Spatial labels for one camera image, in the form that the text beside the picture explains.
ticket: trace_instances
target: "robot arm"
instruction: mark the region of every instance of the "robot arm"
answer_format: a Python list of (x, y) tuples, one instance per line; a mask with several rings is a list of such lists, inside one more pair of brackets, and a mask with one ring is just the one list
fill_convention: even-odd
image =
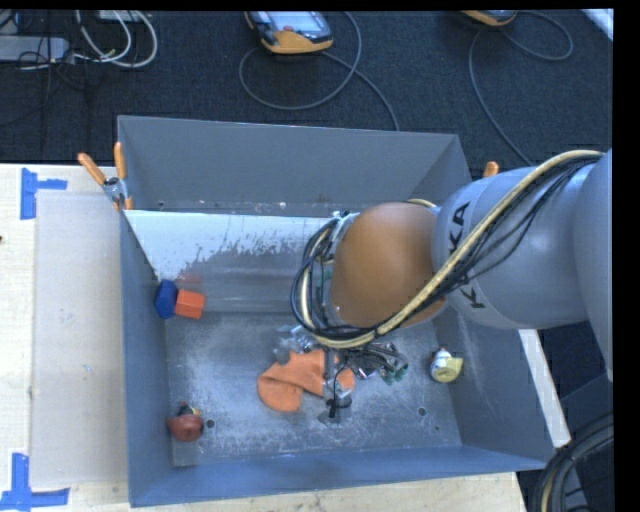
[(611, 151), (563, 153), (473, 182), (438, 207), (336, 215), (309, 241), (292, 306), (319, 346), (367, 376), (380, 361), (367, 351), (385, 334), (445, 306), (505, 329), (590, 320), (612, 380), (610, 221)]

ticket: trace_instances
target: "gray bin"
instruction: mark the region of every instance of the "gray bin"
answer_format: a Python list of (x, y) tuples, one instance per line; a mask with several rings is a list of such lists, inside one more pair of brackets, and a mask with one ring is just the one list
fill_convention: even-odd
[[(389, 335), (410, 357), (405, 379), (357, 381), (340, 425), (317, 420), (320, 397), (282, 414), (256, 392), (295, 325), (288, 287), (309, 234), (292, 227), (270, 250), (273, 225), (440, 204), (471, 181), (457, 136), (123, 116), (118, 138), (136, 207), (120, 217), (132, 506), (544, 468), (554, 445), (518, 332), (452, 308)], [(234, 231), (251, 249), (228, 243), (220, 216), (251, 216), (255, 232)], [(207, 296), (201, 319), (160, 318), (162, 278)], [(429, 376), (441, 345), (464, 358), (450, 384)], [(213, 420), (193, 443), (165, 426), (181, 400)]]

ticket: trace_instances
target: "yellow object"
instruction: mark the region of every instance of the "yellow object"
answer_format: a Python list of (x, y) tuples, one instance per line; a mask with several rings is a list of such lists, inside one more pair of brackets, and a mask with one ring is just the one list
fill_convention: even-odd
[(438, 382), (452, 382), (462, 371), (463, 359), (453, 357), (445, 349), (440, 349), (431, 363), (431, 376)]

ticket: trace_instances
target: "orange block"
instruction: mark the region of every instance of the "orange block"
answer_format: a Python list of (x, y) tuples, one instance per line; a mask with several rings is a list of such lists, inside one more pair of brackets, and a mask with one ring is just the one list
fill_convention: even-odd
[(198, 319), (202, 316), (206, 297), (198, 292), (178, 290), (175, 314)]

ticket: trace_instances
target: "blue tape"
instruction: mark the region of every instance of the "blue tape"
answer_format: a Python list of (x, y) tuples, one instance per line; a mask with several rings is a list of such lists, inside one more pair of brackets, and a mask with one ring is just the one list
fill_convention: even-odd
[(66, 180), (38, 180), (38, 175), (22, 168), (22, 188), (20, 197), (20, 219), (33, 219), (36, 216), (36, 192), (39, 189), (66, 190)]
[(0, 510), (30, 512), (32, 507), (58, 507), (69, 501), (69, 488), (59, 491), (31, 492), (29, 487), (29, 457), (12, 455), (11, 490), (3, 491)]

